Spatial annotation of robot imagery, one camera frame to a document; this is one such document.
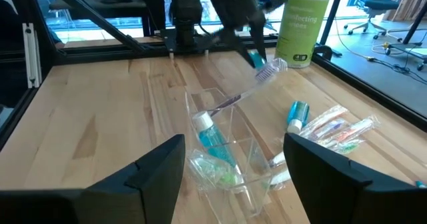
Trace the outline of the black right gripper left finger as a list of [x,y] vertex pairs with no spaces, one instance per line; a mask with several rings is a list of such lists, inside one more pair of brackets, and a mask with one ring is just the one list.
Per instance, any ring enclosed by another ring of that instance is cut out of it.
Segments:
[[185,135],[177,134],[88,187],[82,223],[169,224],[183,179]]

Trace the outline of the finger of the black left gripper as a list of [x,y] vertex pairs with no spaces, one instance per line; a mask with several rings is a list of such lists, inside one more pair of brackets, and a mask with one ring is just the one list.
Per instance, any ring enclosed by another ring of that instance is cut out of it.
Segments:
[[249,64],[250,67],[255,67],[255,63],[251,58],[248,49],[242,43],[241,39],[235,34],[233,29],[223,28],[215,32],[215,36],[229,47],[237,51]]
[[250,35],[254,41],[254,45],[258,51],[258,54],[266,59],[266,49],[264,45],[264,25],[266,19],[263,15],[259,15],[250,22]]

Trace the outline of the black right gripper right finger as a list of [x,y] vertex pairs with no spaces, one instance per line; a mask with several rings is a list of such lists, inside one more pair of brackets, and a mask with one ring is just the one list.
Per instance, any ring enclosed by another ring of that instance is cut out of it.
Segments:
[[347,157],[294,133],[284,135],[283,151],[310,223],[351,223],[357,195],[372,180]]

